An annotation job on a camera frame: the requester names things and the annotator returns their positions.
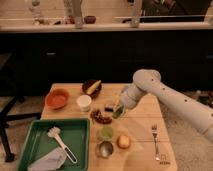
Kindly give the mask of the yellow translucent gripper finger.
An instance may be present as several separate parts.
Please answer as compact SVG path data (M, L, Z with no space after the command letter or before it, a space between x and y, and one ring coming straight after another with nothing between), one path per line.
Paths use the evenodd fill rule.
M112 117L114 119L118 119L125 113L126 113L126 107L122 103L119 103L114 107Z

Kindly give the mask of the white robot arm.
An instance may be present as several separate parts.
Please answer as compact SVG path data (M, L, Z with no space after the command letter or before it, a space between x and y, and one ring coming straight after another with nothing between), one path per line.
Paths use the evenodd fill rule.
M133 82L121 92L119 104L134 109L146 93L156 96L213 143L213 109L163 84L157 70L137 70Z

